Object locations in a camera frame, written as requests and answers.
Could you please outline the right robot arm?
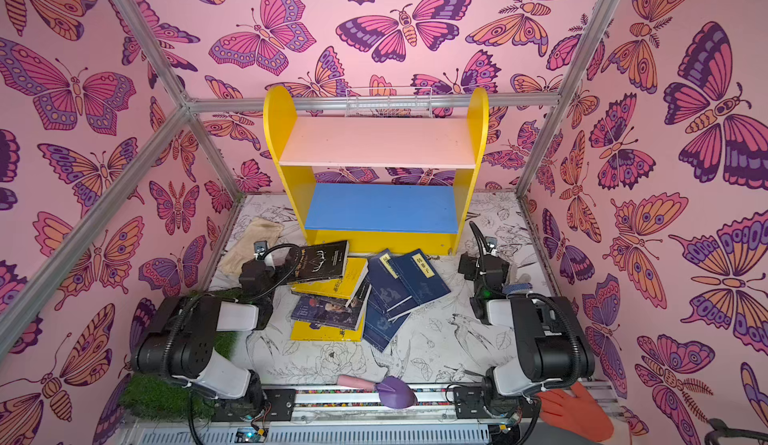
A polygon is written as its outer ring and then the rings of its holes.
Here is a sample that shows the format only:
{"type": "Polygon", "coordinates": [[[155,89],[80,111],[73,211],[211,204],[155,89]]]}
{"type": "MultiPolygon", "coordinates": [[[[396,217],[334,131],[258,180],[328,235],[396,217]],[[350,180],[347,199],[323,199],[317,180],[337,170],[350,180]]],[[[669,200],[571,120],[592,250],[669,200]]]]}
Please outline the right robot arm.
{"type": "Polygon", "coordinates": [[[596,360],[568,300],[510,284],[511,263],[474,222],[469,227],[478,255],[464,253],[458,271],[473,283],[470,306],[482,324],[511,329],[516,347],[514,358],[482,376],[482,403],[492,416],[511,417],[539,393],[591,378],[596,360]]]}

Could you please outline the dark purple portrait book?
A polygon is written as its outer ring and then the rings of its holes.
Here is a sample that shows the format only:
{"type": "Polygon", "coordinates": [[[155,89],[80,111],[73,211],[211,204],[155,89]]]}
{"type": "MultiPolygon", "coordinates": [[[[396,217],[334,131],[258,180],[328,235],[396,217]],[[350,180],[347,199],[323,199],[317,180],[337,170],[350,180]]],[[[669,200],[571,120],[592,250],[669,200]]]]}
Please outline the dark purple portrait book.
{"type": "Polygon", "coordinates": [[[364,280],[350,300],[301,295],[290,318],[308,323],[313,329],[327,326],[346,331],[357,330],[362,321],[370,291],[370,283],[364,280]]]}

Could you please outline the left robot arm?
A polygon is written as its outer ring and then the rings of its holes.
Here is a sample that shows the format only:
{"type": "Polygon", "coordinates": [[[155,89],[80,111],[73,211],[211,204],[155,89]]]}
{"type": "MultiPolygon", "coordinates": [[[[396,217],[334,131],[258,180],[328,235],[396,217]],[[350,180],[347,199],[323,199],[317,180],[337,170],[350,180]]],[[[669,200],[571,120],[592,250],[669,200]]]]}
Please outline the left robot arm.
{"type": "Polygon", "coordinates": [[[211,292],[164,299],[134,347],[131,369],[221,403],[233,415],[264,413],[267,397],[258,373],[224,357],[215,341],[224,332],[266,328],[275,291],[297,270],[300,250],[294,244],[256,243],[254,257],[241,266],[238,299],[211,292]]]}

